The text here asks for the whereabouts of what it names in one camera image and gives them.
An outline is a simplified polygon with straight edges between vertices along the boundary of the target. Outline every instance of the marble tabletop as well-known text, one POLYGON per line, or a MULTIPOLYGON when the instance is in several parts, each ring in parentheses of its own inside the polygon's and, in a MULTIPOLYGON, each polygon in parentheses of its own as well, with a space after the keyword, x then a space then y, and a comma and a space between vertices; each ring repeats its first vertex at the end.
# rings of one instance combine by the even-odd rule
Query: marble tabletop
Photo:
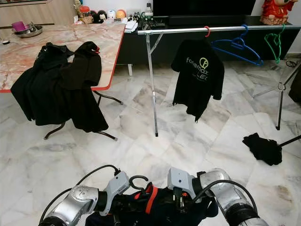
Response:
POLYGON ((75 51, 82 43, 93 41, 100 47, 102 75, 98 86, 92 89, 109 89, 124 29, 124 24, 49 25, 35 37, 22 39, 12 34, 8 37, 10 44, 0 45, 0 92, 10 92, 20 75, 32 67, 47 42, 66 45, 75 51))

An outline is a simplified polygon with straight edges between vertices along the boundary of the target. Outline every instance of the television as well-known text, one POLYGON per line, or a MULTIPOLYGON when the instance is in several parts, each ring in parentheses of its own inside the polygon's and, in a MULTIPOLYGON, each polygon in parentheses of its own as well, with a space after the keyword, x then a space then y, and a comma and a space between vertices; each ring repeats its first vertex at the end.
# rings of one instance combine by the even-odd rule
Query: television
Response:
POLYGON ((246 16, 256 0, 153 0, 154 16, 246 16))

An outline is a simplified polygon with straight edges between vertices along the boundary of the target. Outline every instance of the black t-shirt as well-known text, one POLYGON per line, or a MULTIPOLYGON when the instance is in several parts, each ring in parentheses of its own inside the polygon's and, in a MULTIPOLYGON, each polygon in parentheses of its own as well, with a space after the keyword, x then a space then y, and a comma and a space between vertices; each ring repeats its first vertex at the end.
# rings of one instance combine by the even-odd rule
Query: black t-shirt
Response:
POLYGON ((206 40, 185 40, 180 45, 172 69, 180 72, 173 105, 184 104, 187 114, 197 121, 207 107, 210 96, 220 100, 224 66, 206 40))

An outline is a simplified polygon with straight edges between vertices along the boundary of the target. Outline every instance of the purple cup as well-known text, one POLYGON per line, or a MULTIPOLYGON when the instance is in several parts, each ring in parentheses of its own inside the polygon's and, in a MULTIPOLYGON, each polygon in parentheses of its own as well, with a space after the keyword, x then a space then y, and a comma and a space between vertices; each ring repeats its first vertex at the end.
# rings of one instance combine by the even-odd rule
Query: purple cup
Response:
POLYGON ((11 25, 13 26, 13 28, 15 29, 16 32, 26 30, 26 28, 25 28, 25 26, 24 26, 24 24, 23 24, 22 21, 14 22, 11 25))

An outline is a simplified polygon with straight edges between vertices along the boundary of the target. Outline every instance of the white wall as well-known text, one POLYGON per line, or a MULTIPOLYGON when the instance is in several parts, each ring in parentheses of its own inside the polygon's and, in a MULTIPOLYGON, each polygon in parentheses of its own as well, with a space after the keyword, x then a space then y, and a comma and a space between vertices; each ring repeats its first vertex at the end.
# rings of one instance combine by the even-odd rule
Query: white wall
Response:
MULTIPOLYGON (((289 22, 293 25, 301 25, 301 0, 296 2, 292 12, 289 12, 289 22)), ((89 6, 91 10, 98 11, 100 9, 106 12, 110 9, 118 10, 123 9, 127 13, 133 13, 135 11, 144 11, 146 3, 152 0, 83 0, 84 5, 89 6)), ((262 12, 262 5, 264 0, 256 0, 254 5, 252 16, 260 16, 262 12)), ((295 42, 289 50, 289 53, 301 53, 301 32, 297 36, 295 42)))
POLYGON ((110 9, 115 11, 123 9, 126 13, 143 12, 148 2, 152 5, 152 0, 83 0, 85 6, 96 12, 101 9, 106 12, 110 9))
MULTIPOLYGON (((262 5, 264 0, 256 0, 254 5, 252 16, 260 16, 262 13, 262 5)), ((288 13, 288 22, 293 25, 301 25, 301 3, 296 2, 293 6, 291 12, 288 13)), ((288 51, 289 53, 301 53, 301 32, 299 32, 298 36, 296 37, 294 43, 292 44, 291 48, 288 51)))

